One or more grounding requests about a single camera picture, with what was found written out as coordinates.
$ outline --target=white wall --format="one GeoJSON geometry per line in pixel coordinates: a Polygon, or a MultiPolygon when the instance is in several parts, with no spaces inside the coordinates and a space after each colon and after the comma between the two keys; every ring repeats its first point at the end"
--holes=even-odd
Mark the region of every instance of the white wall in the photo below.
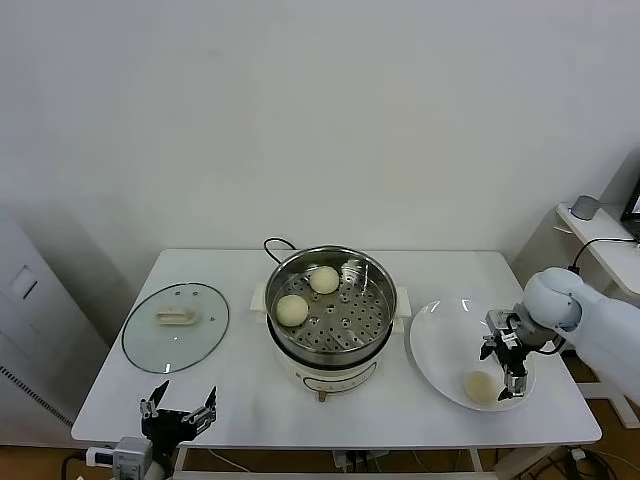
{"type": "Polygon", "coordinates": [[[639,24],[635,0],[3,0],[0,205],[108,338],[165,247],[512,259],[638,139],[639,24]]]}

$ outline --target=white shelf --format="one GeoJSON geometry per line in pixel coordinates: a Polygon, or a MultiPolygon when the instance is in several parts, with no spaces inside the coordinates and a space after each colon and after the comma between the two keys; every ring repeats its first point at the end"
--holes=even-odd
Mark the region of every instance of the white shelf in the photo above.
{"type": "MultiPolygon", "coordinates": [[[[623,208],[605,205],[591,220],[574,217],[567,203],[559,204],[556,212],[584,244],[594,238],[633,238],[616,220],[623,208]]],[[[594,242],[588,249],[622,291],[632,297],[640,296],[640,251],[635,244],[594,242]]]]}

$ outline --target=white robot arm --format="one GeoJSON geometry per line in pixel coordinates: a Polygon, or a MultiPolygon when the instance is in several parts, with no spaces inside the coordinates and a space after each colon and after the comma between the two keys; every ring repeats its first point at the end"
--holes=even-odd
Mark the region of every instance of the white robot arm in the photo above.
{"type": "Polygon", "coordinates": [[[561,268],[535,274],[513,311],[487,314],[492,335],[481,358],[495,352],[505,372],[501,399],[526,389],[522,361],[556,335],[571,342],[578,356],[640,404],[640,309],[610,299],[561,268]]]}

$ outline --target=air vent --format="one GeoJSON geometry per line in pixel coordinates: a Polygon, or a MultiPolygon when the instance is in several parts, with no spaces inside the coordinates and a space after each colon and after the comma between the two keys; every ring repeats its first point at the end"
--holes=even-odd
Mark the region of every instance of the air vent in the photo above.
{"type": "Polygon", "coordinates": [[[36,392],[31,390],[25,383],[16,377],[11,371],[7,370],[4,366],[0,365],[0,375],[4,375],[7,377],[11,383],[13,383],[16,387],[22,390],[24,393],[33,398],[36,402],[38,402],[43,408],[47,409],[49,413],[58,418],[61,422],[63,422],[68,427],[73,426],[73,422],[65,417],[62,413],[56,410],[49,402],[47,402],[44,398],[38,395],[36,392]]]}

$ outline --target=wooden floor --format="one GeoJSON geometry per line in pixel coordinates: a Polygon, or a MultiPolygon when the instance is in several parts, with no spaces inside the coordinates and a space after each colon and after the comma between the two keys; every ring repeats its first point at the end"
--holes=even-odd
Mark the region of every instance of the wooden floor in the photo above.
{"type": "MultiPolygon", "coordinates": [[[[575,358],[565,360],[571,373],[578,382],[593,380],[589,369],[575,358]]],[[[587,448],[608,452],[625,458],[632,463],[640,463],[640,429],[626,430],[618,420],[613,408],[605,400],[590,400],[594,415],[602,428],[600,442],[587,448]]],[[[62,460],[72,450],[26,447],[0,447],[0,479],[11,480],[58,480],[62,460]]],[[[282,451],[282,450],[217,450],[217,453],[244,465],[256,472],[338,472],[333,457],[328,451],[282,451]]],[[[483,450],[480,452],[485,470],[491,470],[496,455],[503,457],[508,450],[483,450]]],[[[458,470],[469,471],[471,459],[466,451],[423,451],[417,452],[422,464],[432,472],[458,470]]],[[[640,480],[640,473],[616,459],[607,458],[615,470],[618,480],[640,480]]],[[[539,470],[548,463],[546,460],[534,469],[539,470]]],[[[422,472],[413,454],[409,451],[393,451],[378,460],[384,472],[422,472]]],[[[185,463],[187,470],[235,471],[235,468],[211,455],[207,450],[190,451],[185,463]]],[[[85,480],[104,480],[111,478],[108,469],[88,468],[82,462],[71,460],[68,479],[75,480],[79,475],[85,480]]],[[[562,480],[555,468],[548,468],[538,477],[540,480],[562,480]]]]}

